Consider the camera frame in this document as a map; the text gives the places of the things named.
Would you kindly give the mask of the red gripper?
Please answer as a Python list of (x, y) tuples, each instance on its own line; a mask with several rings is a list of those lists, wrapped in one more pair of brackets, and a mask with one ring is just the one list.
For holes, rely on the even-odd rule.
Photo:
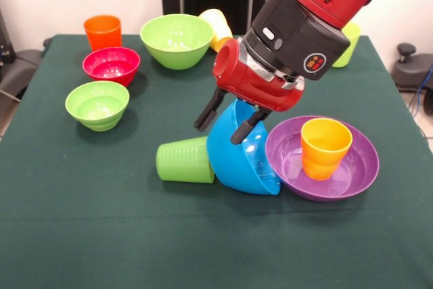
[(239, 41), (227, 40), (216, 55), (212, 71), (218, 87), (193, 126), (204, 132), (216, 117), (227, 92), (230, 92), (250, 104), (263, 107), (245, 120), (231, 136), (231, 143), (238, 145), (259, 122), (267, 119), (271, 110), (283, 112), (295, 106), (304, 93), (304, 78), (300, 76), (294, 83), (289, 83), (278, 76), (263, 78), (260, 73), (264, 71)]

